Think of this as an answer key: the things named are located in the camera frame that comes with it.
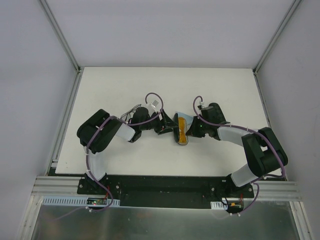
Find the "light blue cloth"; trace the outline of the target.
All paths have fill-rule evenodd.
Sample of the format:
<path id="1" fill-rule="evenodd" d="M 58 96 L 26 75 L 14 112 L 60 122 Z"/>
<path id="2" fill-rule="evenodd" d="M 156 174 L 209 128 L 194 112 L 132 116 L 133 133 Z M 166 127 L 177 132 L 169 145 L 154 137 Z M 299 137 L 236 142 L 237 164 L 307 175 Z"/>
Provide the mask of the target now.
<path id="1" fill-rule="evenodd" d="M 192 122 L 193 122 L 193 119 L 194 119 L 194 117 L 191 116 L 191 115 L 185 114 L 183 112 L 176 111 L 174 116 L 173 116 L 173 120 L 175 122 L 178 122 L 178 118 L 179 117 L 184 118 L 187 125 L 191 125 Z"/>

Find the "metal frame clear glasses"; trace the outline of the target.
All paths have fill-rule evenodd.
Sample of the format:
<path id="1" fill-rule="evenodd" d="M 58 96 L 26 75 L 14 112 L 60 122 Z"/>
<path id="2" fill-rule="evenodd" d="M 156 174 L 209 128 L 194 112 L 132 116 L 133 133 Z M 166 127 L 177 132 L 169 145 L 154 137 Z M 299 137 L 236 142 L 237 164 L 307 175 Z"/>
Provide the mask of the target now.
<path id="1" fill-rule="evenodd" d="M 140 108 L 141 106 L 142 106 L 141 104 L 135 105 L 133 108 L 131 108 L 130 110 L 128 110 L 127 112 L 122 114 L 120 119 L 125 121 L 125 122 L 128 122 L 130 120 L 130 118 L 133 116 L 133 114 L 136 112 L 136 110 L 138 108 Z"/>

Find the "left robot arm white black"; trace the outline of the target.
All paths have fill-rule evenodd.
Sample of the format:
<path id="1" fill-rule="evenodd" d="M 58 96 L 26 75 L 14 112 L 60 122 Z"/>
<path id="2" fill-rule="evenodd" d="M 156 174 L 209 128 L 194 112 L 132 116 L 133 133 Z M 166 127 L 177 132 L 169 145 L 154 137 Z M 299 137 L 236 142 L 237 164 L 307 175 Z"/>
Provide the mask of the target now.
<path id="1" fill-rule="evenodd" d="M 96 195 L 105 191 L 106 183 L 102 178 L 106 171 L 103 170 L 102 152 L 112 139 L 119 137 L 134 143 L 143 131 L 148 130 L 153 130 L 158 135 L 178 133 L 179 126 L 164 110 L 157 112 L 152 107 L 139 106 L 133 110 L 128 123 L 100 109 L 79 127 L 76 135 L 85 149 L 86 175 L 91 179 L 88 183 L 90 191 Z"/>

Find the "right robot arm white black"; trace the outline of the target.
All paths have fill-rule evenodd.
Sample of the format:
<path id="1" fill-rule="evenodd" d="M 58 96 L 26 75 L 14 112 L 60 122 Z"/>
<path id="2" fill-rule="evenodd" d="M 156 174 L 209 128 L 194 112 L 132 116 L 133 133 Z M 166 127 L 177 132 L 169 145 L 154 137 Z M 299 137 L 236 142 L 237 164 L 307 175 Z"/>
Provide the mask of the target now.
<path id="1" fill-rule="evenodd" d="M 231 125 L 215 102 L 206 107 L 200 103 L 197 108 L 200 113 L 193 117 L 187 136 L 209 136 L 244 149 L 246 164 L 226 177 L 225 192 L 228 196 L 237 197 L 245 185 L 263 177 L 284 177 L 288 157 L 271 128 L 253 130 Z"/>

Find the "black glasses case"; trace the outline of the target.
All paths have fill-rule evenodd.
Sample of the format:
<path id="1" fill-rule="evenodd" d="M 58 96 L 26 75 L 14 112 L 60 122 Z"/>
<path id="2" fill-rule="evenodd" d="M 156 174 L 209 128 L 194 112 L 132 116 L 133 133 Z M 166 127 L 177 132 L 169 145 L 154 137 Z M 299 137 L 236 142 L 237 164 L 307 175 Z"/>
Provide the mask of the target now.
<path id="1" fill-rule="evenodd" d="M 176 112 L 173 121 L 177 124 L 177 128 L 173 129 L 175 142 L 180 146 L 187 145 L 189 139 L 186 133 L 193 122 L 193 117 L 182 112 Z"/>

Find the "orange safety glasses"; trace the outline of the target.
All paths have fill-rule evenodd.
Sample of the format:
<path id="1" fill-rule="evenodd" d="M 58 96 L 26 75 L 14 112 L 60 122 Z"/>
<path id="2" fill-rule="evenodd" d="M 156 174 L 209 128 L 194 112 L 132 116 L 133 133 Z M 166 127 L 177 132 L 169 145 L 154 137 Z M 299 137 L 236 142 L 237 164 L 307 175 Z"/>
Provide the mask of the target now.
<path id="1" fill-rule="evenodd" d="M 178 118 L 178 127 L 179 127 L 178 144 L 182 145 L 182 146 L 187 145 L 188 144 L 188 138 L 186 136 L 187 122 L 184 118 L 182 118 L 182 117 Z"/>

